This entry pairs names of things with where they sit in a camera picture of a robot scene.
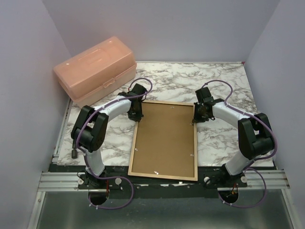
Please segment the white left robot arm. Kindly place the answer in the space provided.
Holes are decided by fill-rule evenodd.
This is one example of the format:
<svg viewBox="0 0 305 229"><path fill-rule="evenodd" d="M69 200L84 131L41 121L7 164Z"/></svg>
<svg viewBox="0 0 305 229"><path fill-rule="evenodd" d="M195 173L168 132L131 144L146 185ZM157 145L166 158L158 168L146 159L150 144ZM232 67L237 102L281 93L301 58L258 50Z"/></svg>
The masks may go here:
<svg viewBox="0 0 305 229"><path fill-rule="evenodd" d="M91 174L89 183L94 188L102 188L106 177L102 161L101 146L105 140L108 123L119 115L126 113L134 122L141 121L142 101L149 90L135 84L128 92L122 92L106 104L91 107L84 106L71 132L74 147L84 154L86 171Z"/></svg>

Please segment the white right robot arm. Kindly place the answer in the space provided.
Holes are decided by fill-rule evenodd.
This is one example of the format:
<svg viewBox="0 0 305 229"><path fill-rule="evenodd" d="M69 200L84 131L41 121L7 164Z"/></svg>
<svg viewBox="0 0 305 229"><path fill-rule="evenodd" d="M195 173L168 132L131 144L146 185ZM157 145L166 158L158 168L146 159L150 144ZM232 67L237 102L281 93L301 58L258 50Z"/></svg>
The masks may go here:
<svg viewBox="0 0 305 229"><path fill-rule="evenodd" d="M276 150L277 143L267 115L252 114L231 106L223 99L214 99L208 87L195 91L193 123L204 123L221 119L238 130L239 151L222 166L220 183L230 187L236 182L236 175L250 166L258 156Z"/></svg>

